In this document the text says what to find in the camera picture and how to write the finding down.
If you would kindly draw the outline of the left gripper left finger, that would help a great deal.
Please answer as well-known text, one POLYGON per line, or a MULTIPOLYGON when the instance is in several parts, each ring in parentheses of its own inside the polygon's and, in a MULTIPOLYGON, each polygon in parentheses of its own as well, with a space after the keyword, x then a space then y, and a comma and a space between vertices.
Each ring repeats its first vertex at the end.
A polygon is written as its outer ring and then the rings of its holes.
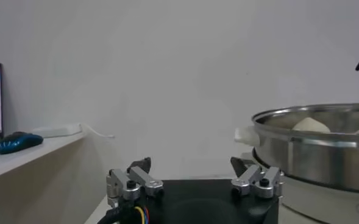
POLYGON ((134 161, 124 172, 110 169, 106 176, 107 202, 111 208, 117 208, 122 201, 135 202, 145 196, 161 199, 164 196, 162 180, 150 176, 152 160, 150 157, 134 161))

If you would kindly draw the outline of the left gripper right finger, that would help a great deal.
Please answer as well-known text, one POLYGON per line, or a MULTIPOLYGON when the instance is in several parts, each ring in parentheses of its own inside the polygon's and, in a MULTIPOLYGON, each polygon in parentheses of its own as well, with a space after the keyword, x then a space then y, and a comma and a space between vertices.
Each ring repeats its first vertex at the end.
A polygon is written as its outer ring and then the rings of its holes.
POLYGON ((236 174, 231 180, 232 195, 236 198, 254 194, 270 199, 282 196, 283 173, 278 167, 262 168, 252 160, 231 157, 230 163, 236 174))

